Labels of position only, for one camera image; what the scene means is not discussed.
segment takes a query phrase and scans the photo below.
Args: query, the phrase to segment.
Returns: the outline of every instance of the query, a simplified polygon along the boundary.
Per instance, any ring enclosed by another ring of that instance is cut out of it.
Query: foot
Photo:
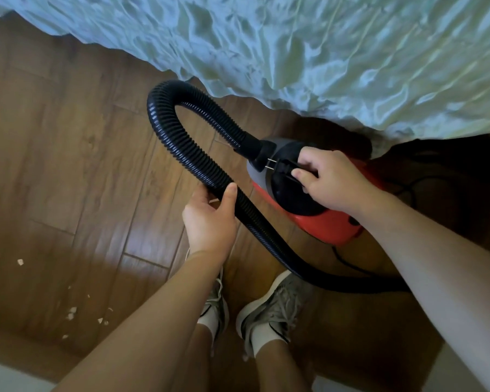
[[[255,357],[272,340],[288,343],[288,332],[311,292],[311,285],[287,270],[274,280],[267,294],[245,305],[236,318],[236,331],[245,341],[247,356]]]
[[[207,301],[198,319],[198,323],[204,324],[213,336],[213,343],[220,336],[229,324],[229,308],[222,296],[223,288],[223,269],[219,272],[214,281],[214,286],[209,293]]]

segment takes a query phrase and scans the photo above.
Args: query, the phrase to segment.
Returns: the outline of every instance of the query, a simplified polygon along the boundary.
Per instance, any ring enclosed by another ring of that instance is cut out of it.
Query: person's left arm
[[[183,267],[54,389],[166,391],[173,381],[203,305],[236,237],[235,183],[218,210],[199,185],[183,210],[191,255]]]

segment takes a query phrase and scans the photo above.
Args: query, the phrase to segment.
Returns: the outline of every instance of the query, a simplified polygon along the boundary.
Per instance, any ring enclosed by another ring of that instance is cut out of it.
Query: sock
[[[272,340],[281,340],[287,343],[283,338],[278,335],[278,333],[272,330],[272,327],[268,322],[254,326],[250,334],[250,342],[252,343],[254,357],[258,355],[258,352],[263,345]]]
[[[210,306],[206,314],[198,319],[198,323],[204,324],[209,328],[210,334],[212,334],[213,336],[213,343],[214,343],[214,340],[216,338],[216,332],[218,331],[218,326],[219,326],[218,311],[216,310],[216,308]]]

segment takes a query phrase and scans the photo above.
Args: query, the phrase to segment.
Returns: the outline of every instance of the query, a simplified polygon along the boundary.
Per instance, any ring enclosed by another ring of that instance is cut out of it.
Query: canister vacuum
[[[259,140],[243,131],[196,87],[180,80],[164,81],[153,88],[147,99],[150,124],[170,153],[220,200],[232,179],[189,137],[176,116],[174,107],[177,105],[202,117],[235,152],[247,158],[247,171],[255,190],[300,229],[334,246],[347,243],[362,231],[362,226],[353,217],[315,202],[290,174],[300,167],[297,164],[299,152],[308,144],[280,137]],[[364,169],[362,163],[352,162],[372,184],[380,187],[379,181]],[[401,278],[343,277],[313,267],[290,248],[240,189],[235,215],[282,265],[308,283],[344,293],[409,291]]]

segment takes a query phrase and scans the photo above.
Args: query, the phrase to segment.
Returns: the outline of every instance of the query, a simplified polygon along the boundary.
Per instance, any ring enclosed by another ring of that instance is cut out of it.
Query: vacuum hose
[[[202,117],[237,153],[249,160],[256,158],[262,144],[236,125],[209,96],[190,84],[178,80],[165,81],[149,93],[147,112],[152,129],[160,141],[190,173],[221,200],[232,179],[190,138],[176,116],[176,105],[181,105]],[[240,189],[235,215],[283,266],[308,283],[343,293],[409,291],[401,278],[340,277],[313,267],[290,248]]]

